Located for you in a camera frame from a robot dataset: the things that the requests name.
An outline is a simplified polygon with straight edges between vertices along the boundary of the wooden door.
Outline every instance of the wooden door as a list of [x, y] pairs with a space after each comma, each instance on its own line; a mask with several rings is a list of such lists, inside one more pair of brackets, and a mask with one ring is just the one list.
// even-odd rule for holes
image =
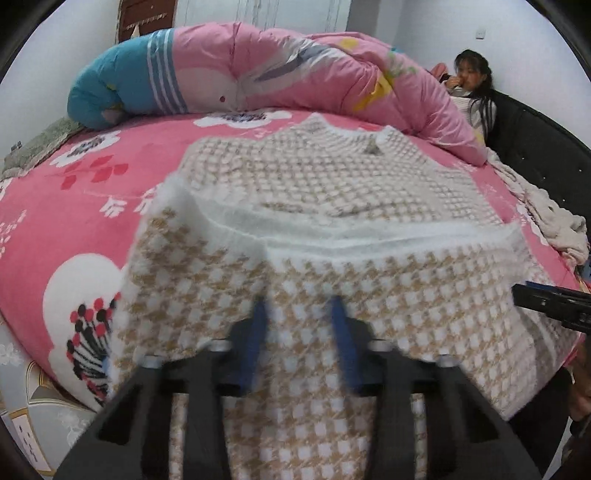
[[123, 0], [118, 40], [129, 40], [136, 25], [141, 35], [172, 28], [175, 7], [176, 0]]

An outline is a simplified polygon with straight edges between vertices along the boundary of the white flower print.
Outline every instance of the white flower print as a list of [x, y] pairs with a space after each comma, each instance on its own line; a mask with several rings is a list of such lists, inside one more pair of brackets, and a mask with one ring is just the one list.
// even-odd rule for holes
[[127, 202], [125, 200], [117, 200], [109, 195], [109, 200], [105, 203], [99, 212], [104, 213], [107, 218], [115, 218], [125, 210]]
[[[93, 305], [97, 298], [114, 298], [121, 289], [122, 278], [121, 270], [109, 258], [78, 254], [55, 270], [43, 294], [43, 323], [53, 344], [48, 356], [51, 369], [62, 387], [95, 411], [99, 404], [94, 393], [76, 376], [66, 356], [66, 341], [72, 338], [73, 324], [64, 319], [70, 317], [77, 305]], [[81, 419], [86, 418], [84, 412], [74, 413]]]
[[89, 422], [80, 419], [80, 417], [78, 417], [73, 411], [66, 408], [57, 414], [57, 418], [65, 428], [70, 430], [66, 437], [66, 441], [70, 447], [73, 447], [76, 440], [78, 440], [78, 437], [80, 437], [88, 427]]
[[275, 112], [257, 110], [243, 113], [214, 113], [213, 115], [204, 116], [195, 120], [193, 123], [198, 127], [227, 125], [231, 128], [247, 129], [264, 127], [273, 120], [286, 120], [288, 118], [291, 118], [291, 113], [285, 110], [277, 110]]
[[468, 173], [474, 173], [476, 170], [478, 170], [478, 168], [474, 165], [470, 165], [464, 161], [455, 161], [454, 166], [459, 170], [467, 171]]
[[147, 190], [142, 195], [142, 201], [134, 209], [135, 213], [139, 213], [140, 215], [145, 215], [148, 212], [148, 209], [150, 208], [150, 205], [152, 205], [152, 201], [154, 200], [154, 197], [158, 193], [158, 189], [160, 188], [161, 185], [162, 185], [161, 183], [158, 183], [155, 187]]
[[17, 228], [19, 223], [22, 223], [26, 215], [27, 211], [23, 210], [19, 217], [8, 225], [5, 222], [0, 223], [0, 258], [6, 252], [6, 244], [12, 238], [11, 232]]
[[21, 353], [14, 348], [12, 343], [8, 345], [0, 345], [0, 364], [2, 365], [14, 365], [18, 367], [24, 362]]
[[4, 198], [4, 195], [6, 195], [6, 189], [12, 183], [13, 180], [14, 178], [0, 181], [0, 200]]
[[121, 130], [115, 130], [113, 132], [100, 134], [89, 138], [88, 140], [84, 140], [83, 142], [79, 142], [72, 146], [69, 152], [54, 158], [49, 163], [49, 165], [55, 165], [58, 168], [62, 168], [80, 160], [89, 152], [97, 152], [99, 150], [103, 150], [104, 148], [110, 147], [120, 140], [120, 138], [117, 136], [120, 133]]
[[527, 210], [527, 207], [523, 202], [517, 203], [517, 212], [521, 215], [521, 225], [525, 226], [526, 223], [529, 223], [531, 231], [534, 233], [536, 237], [540, 239], [540, 243], [546, 246], [549, 245], [548, 240], [546, 240], [544, 234], [542, 233], [542, 230], [540, 230], [538, 224], [534, 222], [534, 219], [531, 217], [529, 211]]

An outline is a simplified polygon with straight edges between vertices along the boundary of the black hair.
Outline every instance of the black hair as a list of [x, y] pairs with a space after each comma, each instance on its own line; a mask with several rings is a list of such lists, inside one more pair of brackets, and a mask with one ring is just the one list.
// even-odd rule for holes
[[464, 50], [456, 57], [454, 63], [456, 71], [460, 67], [460, 63], [466, 61], [468, 65], [482, 75], [486, 75], [486, 79], [478, 86], [476, 90], [470, 93], [469, 97], [474, 99], [470, 104], [470, 114], [472, 114], [472, 108], [477, 100], [478, 111], [480, 118], [482, 118], [482, 129], [484, 131], [484, 138], [488, 137], [488, 134], [492, 130], [492, 125], [495, 119], [492, 116], [492, 70], [488, 65], [488, 60], [485, 59], [478, 52], [473, 50]]

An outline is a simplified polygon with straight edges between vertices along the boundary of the woman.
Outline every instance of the woman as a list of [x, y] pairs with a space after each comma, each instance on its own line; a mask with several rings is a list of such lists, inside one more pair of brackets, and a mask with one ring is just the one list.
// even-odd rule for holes
[[488, 61], [473, 50], [464, 50], [454, 63], [456, 75], [444, 73], [443, 82], [454, 103], [484, 143], [495, 123], [496, 105], [492, 101], [492, 71]]

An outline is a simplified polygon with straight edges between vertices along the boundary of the checkered fabric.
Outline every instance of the checkered fabric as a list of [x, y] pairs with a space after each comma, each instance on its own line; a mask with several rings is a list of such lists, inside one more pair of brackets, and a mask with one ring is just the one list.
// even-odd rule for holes
[[[236, 479], [363, 476], [374, 400], [342, 385], [332, 295], [413, 358], [455, 356], [505, 417], [574, 342], [512, 304], [513, 283], [549, 283], [520, 229], [501, 225], [467, 172], [393, 129], [346, 134], [316, 117], [261, 141], [209, 138], [189, 148], [180, 175], [160, 189], [129, 259], [112, 385], [144, 353], [177, 359], [224, 337], [264, 293], [270, 326], [253, 392], [224, 403]], [[427, 432], [413, 400], [423, 478]], [[186, 402], [173, 411], [174, 479]]]

